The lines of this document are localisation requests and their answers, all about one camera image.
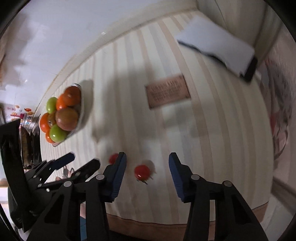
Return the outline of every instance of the brown label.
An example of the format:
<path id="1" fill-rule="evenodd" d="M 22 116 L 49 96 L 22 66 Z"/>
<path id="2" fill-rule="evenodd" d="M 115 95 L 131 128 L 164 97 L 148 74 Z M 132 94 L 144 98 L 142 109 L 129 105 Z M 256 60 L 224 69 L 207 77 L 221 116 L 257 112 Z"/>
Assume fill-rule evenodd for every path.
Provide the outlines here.
<path id="1" fill-rule="evenodd" d="M 185 79 L 181 74 L 147 85 L 146 92 L 150 109 L 190 98 Z"/>

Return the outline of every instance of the green tomato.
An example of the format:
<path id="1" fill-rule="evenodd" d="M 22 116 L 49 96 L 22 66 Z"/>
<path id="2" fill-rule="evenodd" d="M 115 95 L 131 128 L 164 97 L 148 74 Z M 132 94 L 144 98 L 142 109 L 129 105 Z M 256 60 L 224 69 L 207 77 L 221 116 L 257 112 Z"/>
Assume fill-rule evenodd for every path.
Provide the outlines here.
<path id="1" fill-rule="evenodd" d="M 68 135 L 67 131 L 64 131 L 58 125 L 53 125 L 49 131 L 49 136 L 54 142 L 62 142 Z"/>
<path id="2" fill-rule="evenodd" d="M 47 103 L 46 103 L 46 110 L 49 114 L 55 112 L 56 109 L 56 103 L 57 103 L 57 98 L 56 97 L 51 97 L 48 99 Z"/>

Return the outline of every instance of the cherry tomato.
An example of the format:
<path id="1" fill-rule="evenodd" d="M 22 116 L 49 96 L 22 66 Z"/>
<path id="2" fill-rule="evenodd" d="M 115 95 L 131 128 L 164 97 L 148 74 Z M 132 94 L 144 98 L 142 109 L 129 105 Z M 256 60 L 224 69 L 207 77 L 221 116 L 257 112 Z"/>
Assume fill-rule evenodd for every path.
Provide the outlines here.
<path id="1" fill-rule="evenodd" d="M 145 182 L 150 177 L 150 169 L 146 165 L 139 165 L 135 168 L 135 177 L 139 181 Z"/>
<path id="2" fill-rule="evenodd" d="M 117 159 L 118 153 L 114 153 L 109 157 L 109 163 L 113 165 Z"/>
<path id="3" fill-rule="evenodd" d="M 61 110 L 61 109 L 63 109 L 63 108 L 68 107 L 68 106 L 66 105 L 66 103 L 64 102 L 64 100 L 63 100 L 63 95 L 64 95 L 64 94 L 61 94 L 60 97 L 57 99 L 57 102 L 56 102 L 56 109 L 57 109 L 57 110 Z"/>
<path id="4" fill-rule="evenodd" d="M 55 143 L 51 138 L 50 138 L 50 136 L 49 136 L 49 131 L 48 132 L 46 132 L 46 134 L 45 134 L 45 139 L 47 140 L 47 142 L 49 142 L 49 143 Z"/>
<path id="5" fill-rule="evenodd" d="M 49 115 L 49 113 L 46 112 L 46 113 L 41 117 L 41 119 L 40 119 L 40 123 L 39 123 L 40 129 L 41 129 L 44 133 L 47 133 L 47 132 L 49 132 L 49 130 L 50 130 L 50 127 L 49 127 L 48 122 L 47 122 L 48 115 Z"/>
<path id="6" fill-rule="evenodd" d="M 65 89 L 63 94 L 63 101 L 67 106 L 74 106 L 80 103 L 81 93 L 80 89 L 77 86 L 69 86 Z"/>

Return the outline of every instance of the orange tomato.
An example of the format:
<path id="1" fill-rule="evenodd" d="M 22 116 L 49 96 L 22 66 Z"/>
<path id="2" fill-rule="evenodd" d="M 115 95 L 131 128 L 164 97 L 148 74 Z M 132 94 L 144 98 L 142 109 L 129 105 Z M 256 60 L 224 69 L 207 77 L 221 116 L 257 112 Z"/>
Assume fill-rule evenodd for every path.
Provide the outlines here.
<path id="1" fill-rule="evenodd" d="M 47 133 L 47 132 L 49 132 L 49 130 L 50 130 L 50 127 L 49 127 L 48 122 L 47 122 L 48 115 L 49 115 L 49 113 L 46 112 L 46 113 L 41 117 L 40 122 L 39 122 L 40 129 L 41 129 L 44 133 Z"/>
<path id="2" fill-rule="evenodd" d="M 63 94 L 61 94 L 60 97 L 57 99 L 56 109 L 61 110 L 66 107 L 68 107 L 68 106 L 65 104 L 65 102 L 63 100 Z"/>
<path id="3" fill-rule="evenodd" d="M 50 136 L 49 136 L 49 131 L 45 134 L 45 139 L 47 140 L 47 142 L 49 142 L 49 143 L 55 143 L 51 138 L 50 138 Z"/>

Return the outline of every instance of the striped tablecloth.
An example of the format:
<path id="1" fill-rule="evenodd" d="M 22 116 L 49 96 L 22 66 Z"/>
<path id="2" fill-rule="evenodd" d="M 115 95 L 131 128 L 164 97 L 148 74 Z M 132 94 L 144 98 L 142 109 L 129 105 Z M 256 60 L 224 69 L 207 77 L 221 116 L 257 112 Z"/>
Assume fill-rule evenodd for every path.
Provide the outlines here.
<path id="1" fill-rule="evenodd" d="M 59 96 L 72 83 L 81 84 L 85 123 L 57 147 L 42 134 L 43 159 L 73 151 L 76 159 L 69 170 L 95 157 L 103 171 L 111 154 L 127 154 L 119 196 L 106 207 L 111 215 L 144 223 L 187 222 L 190 204 L 177 197 L 168 167 L 170 152 L 208 181 L 232 181 L 251 208 L 269 200 L 272 137 L 257 82 L 246 84 L 216 60 L 175 41 L 174 35 L 195 14 L 201 13 L 158 19 L 119 37 L 82 63 L 54 94 Z M 180 73 L 191 99 L 150 110 L 145 86 Z M 137 182 L 133 173 L 145 160 L 155 166 L 148 185 Z M 62 177 L 62 170 L 49 181 L 56 176 Z M 211 220 L 214 214 L 211 209 Z"/>

